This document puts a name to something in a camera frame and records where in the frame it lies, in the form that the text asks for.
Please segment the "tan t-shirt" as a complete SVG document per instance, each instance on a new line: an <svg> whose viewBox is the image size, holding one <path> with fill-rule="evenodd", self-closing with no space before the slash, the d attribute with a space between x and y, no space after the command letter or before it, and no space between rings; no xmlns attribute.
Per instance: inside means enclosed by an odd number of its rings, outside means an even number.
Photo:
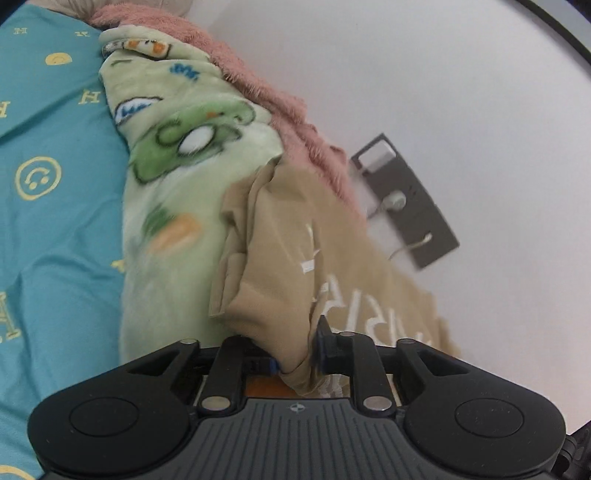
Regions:
<svg viewBox="0 0 591 480"><path fill-rule="evenodd" d="M272 355L298 395L349 394L345 376L322 375L312 362L321 319L379 346L410 337L458 354L433 295L389 261L314 174L271 162L231 185L221 212L228 236L212 281L211 318Z"/></svg>

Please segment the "pink fluffy blanket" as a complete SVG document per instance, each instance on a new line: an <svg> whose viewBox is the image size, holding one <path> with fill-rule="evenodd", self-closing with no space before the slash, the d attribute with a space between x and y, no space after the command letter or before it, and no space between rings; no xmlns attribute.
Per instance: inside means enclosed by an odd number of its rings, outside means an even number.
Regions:
<svg viewBox="0 0 591 480"><path fill-rule="evenodd" d="M304 101L260 78L228 45L188 20L145 6L106 6L90 18L90 24L103 30L121 25L147 27L204 51L214 65L221 68L226 81L245 98L270 112L271 125L280 135L287 161L315 173L353 213L362 214L349 178L346 152L329 144L315 126L308 123Z"/></svg>

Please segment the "green cartoon fleece blanket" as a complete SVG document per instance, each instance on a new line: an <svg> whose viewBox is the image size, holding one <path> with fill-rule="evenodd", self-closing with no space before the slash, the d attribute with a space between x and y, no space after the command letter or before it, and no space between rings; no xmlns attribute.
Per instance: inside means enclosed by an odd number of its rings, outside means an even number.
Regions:
<svg viewBox="0 0 591 480"><path fill-rule="evenodd" d="M216 346L209 316L228 225L224 193L283 155L270 112L204 51L155 29L103 31L99 77L129 159L123 195L123 362L176 341Z"/></svg>

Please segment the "teal smiley bed sheet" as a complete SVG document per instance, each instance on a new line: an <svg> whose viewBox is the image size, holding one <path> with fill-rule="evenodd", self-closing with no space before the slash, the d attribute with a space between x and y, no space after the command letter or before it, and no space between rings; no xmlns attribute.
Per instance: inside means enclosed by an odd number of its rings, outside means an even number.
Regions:
<svg viewBox="0 0 591 480"><path fill-rule="evenodd" d="M99 33L26 4L1 27L1 475L36 479L31 411L114 368L127 149Z"/></svg>

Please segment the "grey pillow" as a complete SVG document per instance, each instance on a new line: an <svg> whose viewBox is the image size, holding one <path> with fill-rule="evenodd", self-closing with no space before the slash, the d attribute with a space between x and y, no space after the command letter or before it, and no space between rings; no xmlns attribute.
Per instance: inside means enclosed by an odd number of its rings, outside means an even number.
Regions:
<svg viewBox="0 0 591 480"><path fill-rule="evenodd" d="M131 4L163 10L176 16L187 14L192 0L31 0L27 4L45 8L79 20L89 20L106 6Z"/></svg>

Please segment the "grey wall socket panel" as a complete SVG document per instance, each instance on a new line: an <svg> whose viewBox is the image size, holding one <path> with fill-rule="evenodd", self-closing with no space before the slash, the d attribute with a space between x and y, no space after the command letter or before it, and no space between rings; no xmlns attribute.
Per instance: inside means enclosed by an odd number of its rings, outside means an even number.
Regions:
<svg viewBox="0 0 591 480"><path fill-rule="evenodd" d="M353 154L353 170L375 201L369 219L383 217L422 270L457 250L460 241L414 170L381 133Z"/></svg>

